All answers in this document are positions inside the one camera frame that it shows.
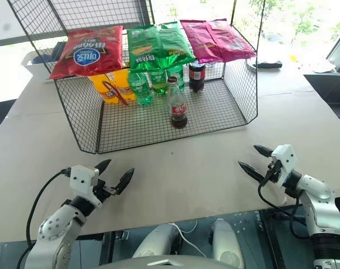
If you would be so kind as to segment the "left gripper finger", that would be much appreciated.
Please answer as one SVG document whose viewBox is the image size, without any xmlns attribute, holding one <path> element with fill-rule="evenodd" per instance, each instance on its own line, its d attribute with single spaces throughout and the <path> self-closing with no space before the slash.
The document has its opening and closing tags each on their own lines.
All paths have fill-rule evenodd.
<svg viewBox="0 0 340 269">
<path fill-rule="evenodd" d="M 133 174 L 134 168 L 129 169 L 127 172 L 123 174 L 123 176 L 120 178 L 118 185 L 115 187 L 116 194 L 121 194 L 125 190 L 127 185 L 130 183 Z"/>
<path fill-rule="evenodd" d="M 106 170 L 110 163 L 111 159 L 106 159 L 95 166 L 95 168 L 99 171 L 99 175 L 101 175 Z"/>
</svg>

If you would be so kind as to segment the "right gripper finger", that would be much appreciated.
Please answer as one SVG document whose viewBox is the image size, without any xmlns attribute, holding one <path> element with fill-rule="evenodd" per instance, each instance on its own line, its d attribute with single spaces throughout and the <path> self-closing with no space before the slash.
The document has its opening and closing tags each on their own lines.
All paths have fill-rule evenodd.
<svg viewBox="0 0 340 269">
<path fill-rule="evenodd" d="M 253 146 L 262 156 L 271 157 L 273 150 L 269 147 L 263 145 L 254 145 Z"/>
<path fill-rule="evenodd" d="M 259 174 L 257 171 L 255 171 L 255 169 L 253 167 L 251 167 L 249 164 L 244 163 L 242 161 L 238 161 L 238 164 L 240 165 L 240 167 L 242 168 L 243 171 L 245 171 L 245 173 L 250 176 L 251 178 L 253 178 L 254 180 L 256 180 L 258 183 L 261 183 L 264 179 L 264 176 L 262 176 L 261 174 Z"/>
</svg>

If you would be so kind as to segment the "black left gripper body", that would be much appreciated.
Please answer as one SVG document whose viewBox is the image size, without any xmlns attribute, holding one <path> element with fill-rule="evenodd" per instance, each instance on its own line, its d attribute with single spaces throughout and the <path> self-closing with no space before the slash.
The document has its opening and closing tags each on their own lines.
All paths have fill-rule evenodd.
<svg viewBox="0 0 340 269">
<path fill-rule="evenodd" d="M 112 187 L 107 187 L 106 182 L 98 179 L 97 183 L 94 185 L 92 192 L 95 197 L 100 201 L 100 205 L 104 203 L 110 196 L 114 196 L 117 194 L 117 190 Z"/>
</svg>

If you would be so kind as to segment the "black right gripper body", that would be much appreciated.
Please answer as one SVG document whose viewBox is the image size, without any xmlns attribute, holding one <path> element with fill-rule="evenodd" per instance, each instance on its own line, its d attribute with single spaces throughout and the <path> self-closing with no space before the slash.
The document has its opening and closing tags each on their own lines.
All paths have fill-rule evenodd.
<svg viewBox="0 0 340 269">
<path fill-rule="evenodd" d="M 281 161 L 277 160 L 275 157 L 272 157 L 272 160 L 268 165 L 268 170 L 264 177 L 264 183 L 267 183 L 269 181 L 272 183 L 277 183 L 281 173 L 281 168 Z"/>
</svg>

